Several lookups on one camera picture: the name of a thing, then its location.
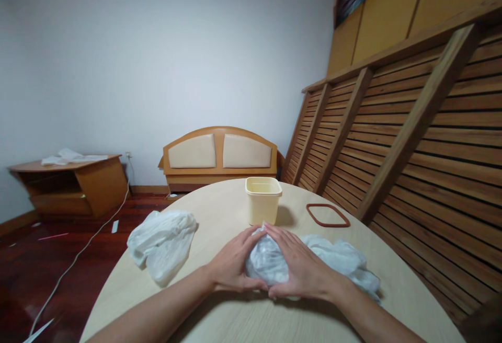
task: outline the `plastic bag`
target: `plastic bag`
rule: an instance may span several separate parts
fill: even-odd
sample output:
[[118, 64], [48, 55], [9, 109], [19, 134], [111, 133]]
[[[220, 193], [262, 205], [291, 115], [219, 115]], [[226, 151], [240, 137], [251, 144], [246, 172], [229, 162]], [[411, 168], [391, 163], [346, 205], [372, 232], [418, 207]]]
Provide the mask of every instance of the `plastic bag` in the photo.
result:
[[[319, 235], [300, 237], [324, 263], [357, 284], [372, 299], [380, 302], [377, 291], [380, 280], [366, 269], [366, 258], [360, 251], [343, 240], [332, 244]], [[262, 237], [246, 260], [246, 274], [251, 278], [263, 279], [268, 285], [286, 283], [289, 269], [279, 245], [269, 235]]]
[[146, 267], [165, 287], [188, 258], [197, 222], [188, 211], [153, 211], [129, 235], [127, 247], [134, 263]]

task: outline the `cushioned headboard panel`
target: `cushioned headboard panel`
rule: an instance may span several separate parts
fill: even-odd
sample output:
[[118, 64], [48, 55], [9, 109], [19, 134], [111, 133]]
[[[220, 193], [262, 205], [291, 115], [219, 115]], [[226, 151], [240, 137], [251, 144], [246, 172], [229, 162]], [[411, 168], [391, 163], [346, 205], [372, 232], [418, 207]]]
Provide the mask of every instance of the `cushioned headboard panel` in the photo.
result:
[[171, 168], [216, 168], [214, 134], [196, 136], [169, 148]]
[[272, 148], [241, 135], [225, 134], [223, 168], [269, 168]]

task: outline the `hand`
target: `hand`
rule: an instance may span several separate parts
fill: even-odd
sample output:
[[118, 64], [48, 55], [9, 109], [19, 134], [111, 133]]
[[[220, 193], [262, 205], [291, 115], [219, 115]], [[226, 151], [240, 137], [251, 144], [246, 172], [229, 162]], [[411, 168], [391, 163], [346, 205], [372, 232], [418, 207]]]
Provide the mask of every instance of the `hand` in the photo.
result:
[[287, 283], [270, 287], [271, 298], [300, 296], [334, 302], [333, 291], [342, 291], [350, 282], [315, 255], [299, 238], [291, 232], [265, 223], [265, 231], [279, 245], [289, 267]]
[[204, 267], [214, 284], [214, 291], [268, 290], [265, 281], [249, 278], [244, 273], [244, 263], [249, 252], [266, 235], [265, 231], [252, 235], [258, 228], [260, 226], [255, 225], [239, 233]]

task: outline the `red rubber ring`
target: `red rubber ring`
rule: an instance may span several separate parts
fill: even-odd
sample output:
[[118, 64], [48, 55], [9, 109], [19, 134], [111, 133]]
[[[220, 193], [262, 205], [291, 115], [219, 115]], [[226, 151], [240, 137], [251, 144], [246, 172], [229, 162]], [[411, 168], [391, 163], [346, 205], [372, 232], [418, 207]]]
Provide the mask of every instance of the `red rubber ring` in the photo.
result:
[[[326, 223], [321, 223], [319, 220], [317, 220], [315, 218], [314, 214], [310, 210], [310, 207], [329, 207], [333, 211], [335, 211], [345, 221], [345, 223], [344, 224], [326, 224]], [[346, 228], [346, 227], [350, 227], [349, 220], [340, 212], [339, 209], [337, 209], [335, 206], [333, 206], [331, 204], [309, 203], [309, 204], [307, 204], [306, 208], [307, 208], [307, 211], [309, 212], [310, 216], [312, 217], [312, 219], [314, 219], [314, 221], [317, 224], [319, 224], [320, 226], [323, 226], [325, 228]]]

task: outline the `wooden floor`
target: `wooden floor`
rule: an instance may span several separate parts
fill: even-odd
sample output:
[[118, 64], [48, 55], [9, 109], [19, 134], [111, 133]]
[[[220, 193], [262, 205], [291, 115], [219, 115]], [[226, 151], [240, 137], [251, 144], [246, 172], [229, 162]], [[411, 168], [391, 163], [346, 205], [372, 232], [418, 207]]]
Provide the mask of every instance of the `wooden floor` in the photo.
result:
[[[36, 342], [78, 342], [99, 291], [126, 249], [131, 231], [153, 210], [170, 202], [141, 194], [126, 202], [63, 278], [35, 331], [54, 318]], [[0, 237], [0, 342], [23, 342], [59, 276], [113, 213], [100, 220], [57, 220], [24, 227]], [[39, 238], [69, 233], [38, 241]]]

